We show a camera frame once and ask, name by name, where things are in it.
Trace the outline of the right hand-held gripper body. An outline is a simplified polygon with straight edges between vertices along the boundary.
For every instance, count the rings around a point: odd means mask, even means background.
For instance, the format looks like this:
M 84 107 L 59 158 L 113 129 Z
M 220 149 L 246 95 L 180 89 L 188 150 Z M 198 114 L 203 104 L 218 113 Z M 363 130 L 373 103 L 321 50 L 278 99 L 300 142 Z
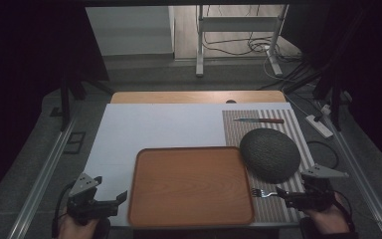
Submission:
M 315 164 L 303 171 L 300 176 L 304 192 L 293 192 L 292 197 L 297 200 L 298 207 L 291 208 L 323 211 L 330 207 L 335 199 L 330 180 L 332 178 L 346 178 L 349 174 Z

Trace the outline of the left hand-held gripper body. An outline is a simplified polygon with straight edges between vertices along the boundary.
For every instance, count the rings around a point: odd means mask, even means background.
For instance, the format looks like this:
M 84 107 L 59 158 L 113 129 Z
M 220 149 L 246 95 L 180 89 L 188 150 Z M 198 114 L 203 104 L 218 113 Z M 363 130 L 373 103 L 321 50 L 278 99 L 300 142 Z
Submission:
M 103 219 L 117 214 L 116 200 L 95 200 L 97 187 L 92 177 L 81 173 L 69 192 L 67 213 L 80 225 L 87 225 L 92 219 Z

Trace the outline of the silver metal fork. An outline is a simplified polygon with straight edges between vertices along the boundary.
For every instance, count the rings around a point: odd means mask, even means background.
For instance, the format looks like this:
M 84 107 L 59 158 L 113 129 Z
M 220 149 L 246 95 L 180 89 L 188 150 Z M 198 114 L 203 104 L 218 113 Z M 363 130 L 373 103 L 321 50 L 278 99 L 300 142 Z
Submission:
M 266 191 L 259 188 L 252 188 L 251 194 L 253 197 L 268 198 L 271 196 L 277 196 L 276 192 Z

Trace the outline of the person's right hand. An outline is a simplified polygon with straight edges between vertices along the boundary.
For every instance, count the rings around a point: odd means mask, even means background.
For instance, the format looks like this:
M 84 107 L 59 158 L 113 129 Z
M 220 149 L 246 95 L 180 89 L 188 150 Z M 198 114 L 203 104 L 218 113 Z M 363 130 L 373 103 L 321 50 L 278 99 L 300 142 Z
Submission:
M 313 224 L 321 235 L 350 232 L 344 214 L 335 205 L 331 205 L 324 211 L 307 209 L 304 210 L 303 213 L 313 221 Z

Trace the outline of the person's left hand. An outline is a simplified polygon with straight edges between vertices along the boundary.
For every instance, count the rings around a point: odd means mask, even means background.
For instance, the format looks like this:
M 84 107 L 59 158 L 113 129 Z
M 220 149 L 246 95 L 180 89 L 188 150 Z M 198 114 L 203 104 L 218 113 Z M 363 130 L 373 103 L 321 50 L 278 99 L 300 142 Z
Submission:
M 67 212 L 64 212 L 57 239 L 93 239 L 98 223 L 98 219 L 92 219 L 87 225 L 80 225 Z

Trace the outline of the dark grey round bowl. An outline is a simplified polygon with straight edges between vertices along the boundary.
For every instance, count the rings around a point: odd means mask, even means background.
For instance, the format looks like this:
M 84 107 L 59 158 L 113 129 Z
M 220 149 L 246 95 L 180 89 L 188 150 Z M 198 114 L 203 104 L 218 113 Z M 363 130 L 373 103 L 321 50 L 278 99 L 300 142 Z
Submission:
M 271 128 L 256 128 L 240 142 L 244 163 L 251 173 L 268 183 L 282 183 L 297 172 L 300 153 L 286 134 Z

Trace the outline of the brown wooden tray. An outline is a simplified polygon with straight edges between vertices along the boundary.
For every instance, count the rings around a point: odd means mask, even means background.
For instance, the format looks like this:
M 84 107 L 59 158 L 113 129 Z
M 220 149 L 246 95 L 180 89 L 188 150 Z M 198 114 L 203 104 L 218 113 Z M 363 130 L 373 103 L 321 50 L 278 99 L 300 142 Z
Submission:
M 138 228 L 249 225 L 247 169 L 230 146 L 148 148 L 136 157 L 128 222 Z

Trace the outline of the striped placemat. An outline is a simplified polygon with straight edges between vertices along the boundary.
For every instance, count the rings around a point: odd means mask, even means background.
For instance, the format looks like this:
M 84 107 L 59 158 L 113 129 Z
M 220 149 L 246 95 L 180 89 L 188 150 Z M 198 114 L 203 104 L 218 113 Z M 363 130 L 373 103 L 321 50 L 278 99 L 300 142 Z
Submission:
M 272 128 L 286 134 L 296 144 L 300 154 L 298 172 L 288 181 L 279 185 L 266 183 L 248 172 L 250 188 L 275 192 L 278 186 L 289 192 L 303 192 L 300 173 L 314 165 L 311 153 L 293 110 L 225 110 L 222 111 L 225 141 L 227 146 L 239 146 L 242 137 L 255 128 Z M 274 118 L 284 123 L 241 122 L 237 119 Z M 253 197 L 255 210 L 254 226 L 278 224 L 280 227 L 294 226 L 304 216 L 297 209 L 287 208 L 285 202 L 276 196 Z

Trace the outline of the white table cover board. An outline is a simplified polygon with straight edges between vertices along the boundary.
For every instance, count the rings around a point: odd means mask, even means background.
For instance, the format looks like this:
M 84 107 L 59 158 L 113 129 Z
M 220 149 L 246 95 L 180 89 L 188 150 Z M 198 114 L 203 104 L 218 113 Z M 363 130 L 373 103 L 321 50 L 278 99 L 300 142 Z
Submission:
M 125 190 L 127 199 L 110 222 L 134 229 L 197 229 L 248 227 L 249 225 L 206 227 L 138 228 L 128 222 L 128 209 L 135 162 L 148 148 L 227 146 L 222 111 L 292 110 L 288 103 L 255 104 L 109 104 L 103 113 L 85 172 L 101 176 L 96 192 L 99 201 L 112 200 Z

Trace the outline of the black tripod stand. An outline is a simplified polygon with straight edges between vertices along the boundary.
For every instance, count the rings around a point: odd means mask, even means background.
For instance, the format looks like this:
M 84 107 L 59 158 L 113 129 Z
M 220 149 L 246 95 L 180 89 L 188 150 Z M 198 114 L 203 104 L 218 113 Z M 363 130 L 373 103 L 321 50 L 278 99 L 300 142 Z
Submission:
M 70 95 L 73 95 L 75 100 L 80 101 L 83 101 L 87 96 L 83 82 L 90 84 L 91 86 L 103 91 L 104 93 L 107 93 L 110 96 L 114 94 L 113 89 L 99 81 L 93 80 L 91 77 L 83 73 L 75 73 L 71 76 L 62 77 L 60 86 L 62 107 L 61 131 L 65 131 L 71 121 Z

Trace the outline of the white cabinet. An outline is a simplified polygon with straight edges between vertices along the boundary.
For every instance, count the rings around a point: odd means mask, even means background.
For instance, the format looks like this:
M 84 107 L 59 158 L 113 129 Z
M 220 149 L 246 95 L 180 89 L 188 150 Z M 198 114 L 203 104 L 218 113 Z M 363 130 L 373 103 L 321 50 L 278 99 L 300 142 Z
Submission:
M 86 11 L 104 56 L 174 52 L 170 6 L 88 7 Z

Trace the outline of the black floor frame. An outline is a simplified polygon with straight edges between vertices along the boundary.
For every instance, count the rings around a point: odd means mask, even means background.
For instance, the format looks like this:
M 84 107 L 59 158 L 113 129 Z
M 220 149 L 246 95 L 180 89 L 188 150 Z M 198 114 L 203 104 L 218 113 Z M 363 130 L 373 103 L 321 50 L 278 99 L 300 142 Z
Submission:
M 79 154 L 83 147 L 86 134 L 85 131 L 72 132 L 66 142 L 63 154 Z

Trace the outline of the aluminium floor rail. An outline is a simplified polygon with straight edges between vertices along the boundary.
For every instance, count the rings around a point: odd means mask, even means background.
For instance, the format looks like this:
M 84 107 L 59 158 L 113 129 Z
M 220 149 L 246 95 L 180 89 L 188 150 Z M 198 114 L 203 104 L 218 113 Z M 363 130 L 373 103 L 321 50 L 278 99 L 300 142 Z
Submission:
M 77 119 L 72 118 L 58 134 L 6 239 L 25 238 L 76 122 Z
M 382 152 L 361 129 L 347 107 L 340 108 L 337 130 L 332 142 L 341 155 L 341 165 L 350 174 L 352 190 L 343 189 L 353 208 L 353 219 L 361 239 L 382 239 Z

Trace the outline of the red-handled knife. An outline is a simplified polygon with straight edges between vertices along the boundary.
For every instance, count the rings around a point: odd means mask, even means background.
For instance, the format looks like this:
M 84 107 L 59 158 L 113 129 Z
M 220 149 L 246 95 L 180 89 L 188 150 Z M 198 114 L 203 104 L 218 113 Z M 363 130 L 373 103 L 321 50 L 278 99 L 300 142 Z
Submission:
M 264 122 L 264 123 L 285 123 L 284 119 L 233 119 L 242 122 Z

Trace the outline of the white metal stand frame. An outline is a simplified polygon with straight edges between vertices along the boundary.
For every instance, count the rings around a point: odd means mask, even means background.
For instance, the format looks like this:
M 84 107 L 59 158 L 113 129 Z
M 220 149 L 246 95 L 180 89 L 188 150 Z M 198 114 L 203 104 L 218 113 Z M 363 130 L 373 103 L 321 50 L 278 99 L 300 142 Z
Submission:
M 287 5 L 282 7 L 281 13 L 277 17 L 264 16 L 220 16 L 204 17 L 203 5 L 197 5 L 197 50 L 196 50 L 196 76 L 204 75 L 204 54 L 203 36 L 206 32 L 269 32 L 272 33 L 271 43 L 265 47 L 268 60 L 276 77 L 283 74 L 278 63 L 275 48 L 282 29 L 282 25 L 287 12 Z

